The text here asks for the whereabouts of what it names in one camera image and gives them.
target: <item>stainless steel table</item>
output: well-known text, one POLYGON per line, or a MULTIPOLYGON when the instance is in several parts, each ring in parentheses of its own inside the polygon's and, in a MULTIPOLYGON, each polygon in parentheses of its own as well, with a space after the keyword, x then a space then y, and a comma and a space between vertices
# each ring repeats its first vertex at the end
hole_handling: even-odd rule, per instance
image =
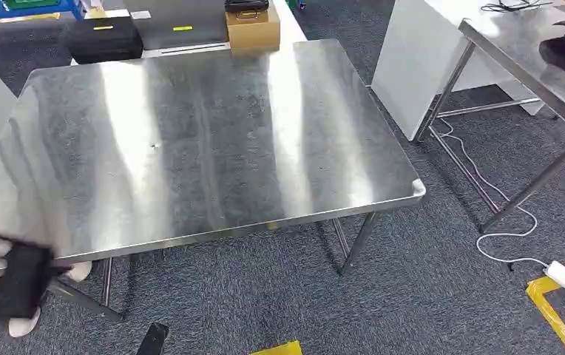
POLYGON ((565 152, 545 168, 533 182, 513 197, 509 203, 499 208, 473 177, 467 165, 461 161, 444 138, 432 127, 432 124, 436 118, 526 104, 539 100, 565 120, 565 71, 545 62, 539 50, 542 41, 558 38, 565 34, 565 27, 553 26, 554 23, 564 20, 565 6, 561 6, 505 13, 481 18, 478 21, 464 19, 459 27, 467 38, 467 43, 464 44, 463 53, 453 74, 449 77, 443 93, 429 108, 429 113, 424 118, 417 138, 420 141, 423 134, 430 131, 430 134, 439 141, 441 147, 448 153, 490 208, 493 217, 481 226, 481 231, 488 230, 489 227, 513 211, 542 187, 565 164, 565 152), (530 89, 537 98, 440 112, 476 47, 481 48, 496 60, 507 72, 530 89))
MULTIPOLYGON (((334 40, 36 70, 0 138, 0 233, 65 265, 333 220, 345 273, 376 212, 424 194, 334 40)), ((106 266, 103 305, 51 290, 118 320, 106 266)))

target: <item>table leg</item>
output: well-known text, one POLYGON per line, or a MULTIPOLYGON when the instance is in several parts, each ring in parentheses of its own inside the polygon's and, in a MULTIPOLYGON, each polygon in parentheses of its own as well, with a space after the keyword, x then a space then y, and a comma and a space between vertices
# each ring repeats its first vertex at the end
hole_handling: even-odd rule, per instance
POLYGON ((368 241, 370 234, 372 234, 372 228, 376 221, 378 220, 379 214, 376 212, 370 212, 365 215, 365 221, 363 222, 363 226, 361 227, 361 231, 359 235, 356 236, 354 243, 352 244, 352 249, 347 251, 348 243, 345 242, 345 235, 343 235, 343 229, 341 228, 341 224, 339 224, 338 220, 333 220, 334 225, 338 225, 339 228, 335 227, 335 232, 337 233, 337 237, 339 237, 339 242, 342 244, 342 249, 345 255, 345 261, 343 266, 339 270, 341 275, 345 275, 350 271, 350 268, 354 265, 355 260, 361 254, 361 250, 365 246, 365 242, 368 241))
POLYGON ((110 281, 112 273, 112 258, 104 261, 104 288, 102 289, 102 303, 110 307, 110 281))
POLYGON ((102 317, 106 317, 109 320, 120 322, 124 320, 124 316, 113 311, 111 308, 106 307, 105 305, 100 304, 99 302, 95 301, 93 298, 87 296, 86 294, 76 290, 75 288, 62 283, 60 280, 52 280, 50 285, 47 289, 56 294, 61 296, 67 300, 73 301, 78 303, 79 305, 89 309, 93 313, 99 314, 102 317))
POLYGON ((416 138, 415 138, 416 141, 418 142, 422 141, 422 138, 426 133, 427 128, 431 124, 433 124, 433 121, 435 121, 435 118, 437 118, 437 115, 439 115, 441 107, 444 106, 446 99, 453 91, 453 88, 455 84, 457 84, 457 80, 459 79, 459 76, 461 76, 461 73, 463 72, 465 65, 470 60, 472 53, 474 53, 475 48, 476 45, 472 41, 467 40, 467 45, 463 51, 463 54, 461 54, 461 57, 457 62, 457 65, 453 73, 450 74, 450 77, 448 78, 448 82, 444 87, 444 91, 441 92, 441 95, 439 96, 435 104, 431 105, 431 107, 429 108, 429 112, 426 114, 426 117, 424 117, 424 120, 422 120, 422 124, 420 125, 418 132, 416 133, 416 138))
POLYGON ((555 159, 552 164, 548 165, 540 175, 538 175, 524 190, 515 196, 502 210, 494 214, 482 227, 481 232, 485 232, 499 220, 506 217, 516 207, 520 206, 524 201, 528 200, 539 188, 541 188, 556 172, 565 165, 565 152, 555 159))

